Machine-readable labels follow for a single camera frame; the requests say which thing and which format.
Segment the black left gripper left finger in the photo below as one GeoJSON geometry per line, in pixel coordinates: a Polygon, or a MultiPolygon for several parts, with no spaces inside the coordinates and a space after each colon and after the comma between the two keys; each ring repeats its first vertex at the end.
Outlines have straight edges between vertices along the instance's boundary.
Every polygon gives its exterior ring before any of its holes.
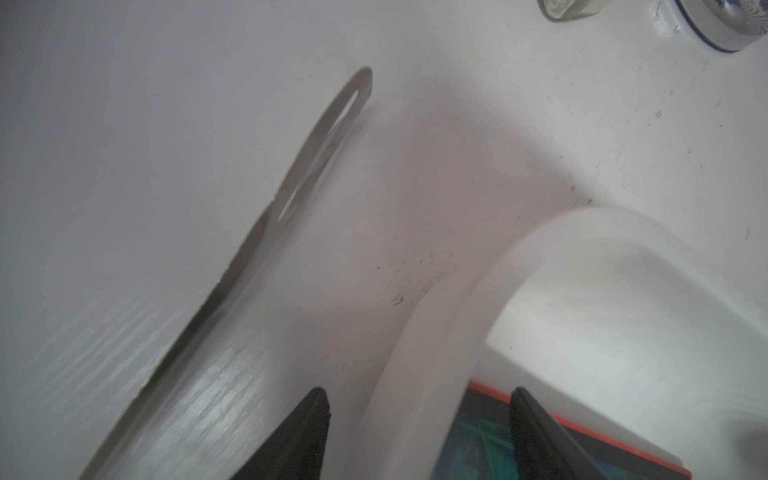
{"type": "Polygon", "coordinates": [[[231,479],[318,480],[330,420],[326,391],[311,389],[231,479]]]}

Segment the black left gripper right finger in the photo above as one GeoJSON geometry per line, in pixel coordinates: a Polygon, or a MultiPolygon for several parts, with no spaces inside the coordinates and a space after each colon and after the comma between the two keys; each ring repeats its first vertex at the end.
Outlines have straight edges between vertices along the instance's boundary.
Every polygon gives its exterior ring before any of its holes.
{"type": "Polygon", "coordinates": [[[586,451],[523,387],[511,393],[509,425],[520,479],[607,479],[586,451]]]}

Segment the white plastic storage box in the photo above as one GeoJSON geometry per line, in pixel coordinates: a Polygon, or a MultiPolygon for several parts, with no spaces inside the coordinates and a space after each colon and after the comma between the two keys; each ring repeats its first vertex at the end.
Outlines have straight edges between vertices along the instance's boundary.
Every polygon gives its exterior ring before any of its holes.
{"type": "Polygon", "coordinates": [[[767,311],[658,222],[585,208],[417,304],[345,479],[425,479],[471,380],[688,468],[767,475],[767,311]]]}

